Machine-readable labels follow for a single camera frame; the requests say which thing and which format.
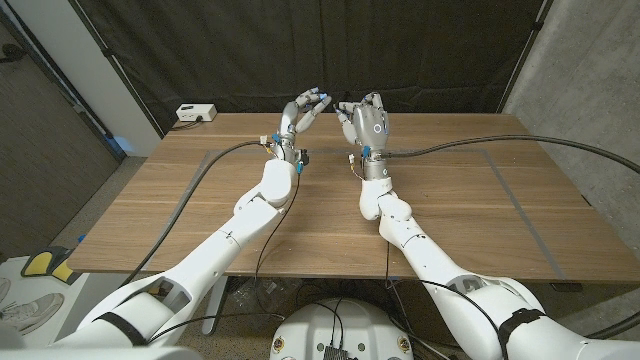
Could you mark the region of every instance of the black backdrop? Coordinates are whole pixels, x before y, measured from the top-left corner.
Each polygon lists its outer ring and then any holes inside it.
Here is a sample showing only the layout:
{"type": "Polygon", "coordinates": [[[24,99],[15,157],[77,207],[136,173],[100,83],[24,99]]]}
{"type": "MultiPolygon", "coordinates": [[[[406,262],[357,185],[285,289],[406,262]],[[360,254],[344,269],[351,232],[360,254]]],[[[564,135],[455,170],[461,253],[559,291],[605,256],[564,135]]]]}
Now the black backdrop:
{"type": "Polygon", "coordinates": [[[167,131],[181,103],[280,112],[314,86],[390,112],[495,112],[542,0],[80,5],[167,131]]]}

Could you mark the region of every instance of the white power strip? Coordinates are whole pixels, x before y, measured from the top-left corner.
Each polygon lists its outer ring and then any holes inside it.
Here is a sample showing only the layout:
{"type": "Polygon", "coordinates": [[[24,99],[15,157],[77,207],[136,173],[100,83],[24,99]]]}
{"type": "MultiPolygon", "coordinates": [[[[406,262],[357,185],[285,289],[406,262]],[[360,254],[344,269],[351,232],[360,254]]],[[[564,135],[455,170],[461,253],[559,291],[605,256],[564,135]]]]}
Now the white power strip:
{"type": "Polygon", "coordinates": [[[196,121],[198,116],[202,116],[202,121],[212,121],[217,113],[213,104],[182,104],[176,110],[180,121],[196,121]]]}

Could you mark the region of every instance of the robotic arm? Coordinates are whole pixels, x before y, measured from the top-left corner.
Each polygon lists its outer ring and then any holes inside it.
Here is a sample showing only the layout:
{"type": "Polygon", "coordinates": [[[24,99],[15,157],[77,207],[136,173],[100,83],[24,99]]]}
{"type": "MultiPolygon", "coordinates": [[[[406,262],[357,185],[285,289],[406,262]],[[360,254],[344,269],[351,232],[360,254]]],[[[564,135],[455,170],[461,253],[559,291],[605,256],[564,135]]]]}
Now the robotic arm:
{"type": "Polygon", "coordinates": [[[360,212],[364,218],[380,219],[380,235],[403,252],[418,278],[455,289],[484,311],[457,292],[424,283],[469,356],[581,360],[637,356],[640,343],[584,338],[547,317],[540,302],[519,282],[475,274],[453,262],[420,228],[411,206],[393,191],[386,159],[380,156],[389,136],[380,95],[371,93],[359,103],[341,102],[336,113],[347,141],[362,147],[360,212]]]}
{"type": "MultiPolygon", "coordinates": [[[[262,180],[238,200],[233,217],[173,268],[116,290],[89,312],[75,333],[52,346],[147,345],[154,334],[190,319],[242,248],[283,215],[296,172],[308,163],[306,150],[294,148],[295,135],[307,130],[330,101],[331,97],[318,94],[318,88],[314,88],[288,103],[273,135],[273,152],[278,158],[266,162],[262,180]],[[319,100],[297,120],[299,112],[319,100]],[[154,288],[168,294],[158,299],[149,294],[154,288]]],[[[170,331],[149,346],[173,345],[182,331],[184,327],[170,331]]]]}

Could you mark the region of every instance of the wooden table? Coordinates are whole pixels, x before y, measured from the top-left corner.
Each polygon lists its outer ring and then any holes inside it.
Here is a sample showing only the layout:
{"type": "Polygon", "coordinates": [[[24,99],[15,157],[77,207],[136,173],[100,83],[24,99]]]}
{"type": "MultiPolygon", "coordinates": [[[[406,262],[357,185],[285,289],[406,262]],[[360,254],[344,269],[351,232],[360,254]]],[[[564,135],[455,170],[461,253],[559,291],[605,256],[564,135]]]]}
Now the wooden table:
{"type": "MultiPolygon", "coordinates": [[[[218,114],[171,132],[69,260],[79,271],[129,272],[143,259],[207,154],[275,131],[280,114],[218,114]]],[[[527,133],[510,115],[391,114],[389,150],[468,137],[527,133]]],[[[360,181],[335,115],[321,114],[296,145],[309,149],[291,212],[269,243],[265,276],[383,278],[387,242],[358,209],[360,181]]],[[[249,147],[225,156],[195,191],[153,257],[149,272],[178,263],[227,221],[269,159],[249,147]]],[[[485,143],[389,160],[394,190],[422,228],[460,266],[521,280],[638,282],[640,263],[535,142],[485,143]]],[[[270,231],[249,244],[227,275],[251,275],[270,231]]],[[[414,276],[391,246],[389,273],[414,276]]]]}

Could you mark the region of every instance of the white sneaker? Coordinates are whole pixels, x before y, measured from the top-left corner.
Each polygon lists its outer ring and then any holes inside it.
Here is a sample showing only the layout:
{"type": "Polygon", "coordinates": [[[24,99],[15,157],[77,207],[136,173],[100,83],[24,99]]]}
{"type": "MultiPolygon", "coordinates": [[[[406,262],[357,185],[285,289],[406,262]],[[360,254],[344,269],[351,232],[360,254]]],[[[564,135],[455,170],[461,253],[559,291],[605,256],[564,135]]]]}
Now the white sneaker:
{"type": "Polygon", "coordinates": [[[7,306],[0,311],[0,323],[12,326],[20,335],[28,334],[47,322],[60,309],[64,296],[48,294],[20,306],[7,306]]]}
{"type": "Polygon", "coordinates": [[[11,287],[11,281],[9,279],[0,278],[0,302],[7,296],[9,288],[11,287]]]}

